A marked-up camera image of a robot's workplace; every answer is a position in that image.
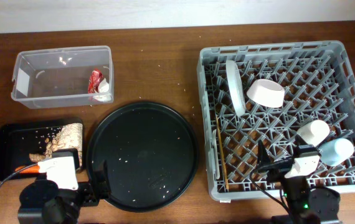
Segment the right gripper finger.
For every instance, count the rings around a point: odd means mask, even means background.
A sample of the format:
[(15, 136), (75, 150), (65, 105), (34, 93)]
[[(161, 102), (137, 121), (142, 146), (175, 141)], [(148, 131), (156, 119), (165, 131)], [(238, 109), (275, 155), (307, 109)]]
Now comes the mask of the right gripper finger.
[(257, 156), (257, 169), (261, 169), (271, 164), (267, 150), (262, 142), (258, 140), (258, 156)]
[(310, 147), (310, 145), (300, 136), (295, 136), (295, 144), (297, 147)]

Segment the white cup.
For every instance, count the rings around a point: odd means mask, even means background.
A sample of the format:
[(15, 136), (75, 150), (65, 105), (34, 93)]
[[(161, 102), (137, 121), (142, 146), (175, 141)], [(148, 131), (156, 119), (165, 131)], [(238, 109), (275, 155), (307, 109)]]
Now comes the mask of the white cup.
[(319, 145), (329, 135), (328, 124), (320, 119), (314, 120), (298, 129), (296, 132), (307, 144)]

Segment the orange carrot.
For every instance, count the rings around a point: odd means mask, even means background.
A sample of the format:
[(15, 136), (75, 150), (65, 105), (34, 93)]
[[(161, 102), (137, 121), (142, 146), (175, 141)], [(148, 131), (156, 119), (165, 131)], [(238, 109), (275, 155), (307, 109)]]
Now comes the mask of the orange carrot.
[(15, 172), (19, 170), (21, 170), (21, 174), (38, 174), (40, 167), (38, 165), (34, 165), (32, 167), (20, 166), (15, 169)]

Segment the blue cup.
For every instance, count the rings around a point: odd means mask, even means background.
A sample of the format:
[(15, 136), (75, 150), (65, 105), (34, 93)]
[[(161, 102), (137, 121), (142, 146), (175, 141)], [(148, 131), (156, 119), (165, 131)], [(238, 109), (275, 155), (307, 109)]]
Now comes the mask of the blue cup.
[(322, 163), (333, 167), (352, 156), (354, 145), (348, 139), (339, 138), (320, 145), (319, 152)]

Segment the brown food chunk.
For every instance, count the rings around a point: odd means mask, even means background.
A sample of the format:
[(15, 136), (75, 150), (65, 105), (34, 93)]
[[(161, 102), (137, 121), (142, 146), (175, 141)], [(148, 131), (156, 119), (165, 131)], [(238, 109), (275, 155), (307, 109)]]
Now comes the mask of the brown food chunk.
[(29, 154), (29, 159), (32, 162), (38, 163), (46, 158), (43, 154)]

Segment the food scraps pile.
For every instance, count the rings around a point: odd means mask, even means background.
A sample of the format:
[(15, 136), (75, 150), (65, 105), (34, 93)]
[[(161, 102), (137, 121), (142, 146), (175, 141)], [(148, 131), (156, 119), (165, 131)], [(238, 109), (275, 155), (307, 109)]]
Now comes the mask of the food scraps pile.
[(43, 154), (52, 157), (52, 153), (59, 149), (76, 148), (78, 151), (79, 163), (82, 163), (83, 154), (83, 124), (72, 123), (61, 128), (50, 128), (50, 133), (42, 136), (38, 141), (40, 152), (31, 152), (29, 154)]

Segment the wooden chopstick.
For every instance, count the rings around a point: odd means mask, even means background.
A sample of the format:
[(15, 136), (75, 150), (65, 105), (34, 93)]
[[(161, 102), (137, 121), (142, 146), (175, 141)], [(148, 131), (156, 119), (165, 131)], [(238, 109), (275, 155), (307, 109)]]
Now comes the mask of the wooden chopstick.
[(220, 132), (219, 118), (218, 118), (217, 115), (215, 115), (215, 120), (216, 120), (217, 137), (218, 137), (220, 157), (221, 157), (221, 162), (222, 162), (222, 171), (223, 171), (223, 177), (224, 177), (224, 183), (225, 183), (225, 190), (226, 190), (226, 192), (228, 192), (229, 191), (229, 181), (228, 181), (228, 178), (227, 178), (227, 169), (226, 169), (226, 166), (225, 166), (224, 149), (223, 149), (221, 132)]

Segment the pink bowl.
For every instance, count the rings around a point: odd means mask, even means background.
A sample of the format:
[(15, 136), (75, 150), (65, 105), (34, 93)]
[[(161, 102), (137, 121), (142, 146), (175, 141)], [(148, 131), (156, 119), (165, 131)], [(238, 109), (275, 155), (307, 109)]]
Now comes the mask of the pink bowl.
[(285, 89), (274, 81), (259, 79), (247, 90), (247, 96), (262, 106), (279, 108), (283, 106)]

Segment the grey plate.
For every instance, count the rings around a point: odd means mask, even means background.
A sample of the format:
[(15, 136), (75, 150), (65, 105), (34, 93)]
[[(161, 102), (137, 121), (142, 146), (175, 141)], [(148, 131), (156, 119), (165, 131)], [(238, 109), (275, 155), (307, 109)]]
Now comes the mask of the grey plate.
[(225, 70), (235, 113), (237, 116), (243, 116), (245, 114), (245, 98), (238, 66), (233, 60), (227, 60)]

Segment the white tissue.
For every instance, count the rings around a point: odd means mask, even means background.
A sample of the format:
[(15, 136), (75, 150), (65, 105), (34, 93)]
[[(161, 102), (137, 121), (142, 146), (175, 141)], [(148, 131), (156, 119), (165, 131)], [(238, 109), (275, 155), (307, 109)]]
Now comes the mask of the white tissue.
[(111, 102), (112, 97), (110, 94), (110, 84), (107, 82), (105, 78), (101, 80), (101, 82), (93, 88), (93, 92), (95, 96), (93, 99), (99, 102)]

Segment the red snack wrapper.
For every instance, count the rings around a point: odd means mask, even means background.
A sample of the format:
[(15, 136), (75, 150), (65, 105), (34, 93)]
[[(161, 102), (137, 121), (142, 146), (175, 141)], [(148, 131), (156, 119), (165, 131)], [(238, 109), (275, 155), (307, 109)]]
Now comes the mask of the red snack wrapper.
[(103, 80), (103, 74), (98, 69), (94, 69), (89, 78), (88, 93), (98, 93), (100, 82)]

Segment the white plastic fork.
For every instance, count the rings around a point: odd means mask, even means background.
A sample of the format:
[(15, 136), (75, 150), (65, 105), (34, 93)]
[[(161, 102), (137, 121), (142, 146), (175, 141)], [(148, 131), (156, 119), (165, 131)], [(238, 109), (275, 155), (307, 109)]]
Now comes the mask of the white plastic fork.
[(213, 149), (214, 155), (214, 165), (215, 165), (215, 179), (220, 179), (220, 170), (219, 170), (219, 160), (218, 160), (218, 149), (217, 149), (217, 142), (216, 142), (216, 129), (212, 131), (211, 137), (211, 146)]

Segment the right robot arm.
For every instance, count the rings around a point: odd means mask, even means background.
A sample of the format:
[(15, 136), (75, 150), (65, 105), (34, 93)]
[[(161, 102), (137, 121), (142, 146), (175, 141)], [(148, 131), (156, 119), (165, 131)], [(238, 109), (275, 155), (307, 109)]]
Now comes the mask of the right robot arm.
[(279, 183), (280, 198), (250, 181), (262, 193), (281, 205), (286, 215), (275, 215), (271, 223), (340, 223), (338, 218), (340, 194), (327, 187), (310, 187), (307, 177), (312, 174), (320, 161), (317, 148), (296, 136), (296, 148), (291, 157), (271, 161), (261, 140), (258, 141), (257, 166), (251, 174), (266, 173), (269, 184)]

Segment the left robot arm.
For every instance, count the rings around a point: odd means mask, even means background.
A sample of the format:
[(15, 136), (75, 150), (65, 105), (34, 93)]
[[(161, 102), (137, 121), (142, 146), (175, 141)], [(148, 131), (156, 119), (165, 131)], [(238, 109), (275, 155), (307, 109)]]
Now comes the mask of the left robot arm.
[(93, 170), (93, 178), (78, 182), (78, 151), (74, 148), (54, 152), (31, 167), (18, 167), (23, 174), (39, 174), (21, 192), (18, 209), (20, 223), (77, 223), (82, 207), (96, 207), (110, 196), (108, 166), (101, 161)]

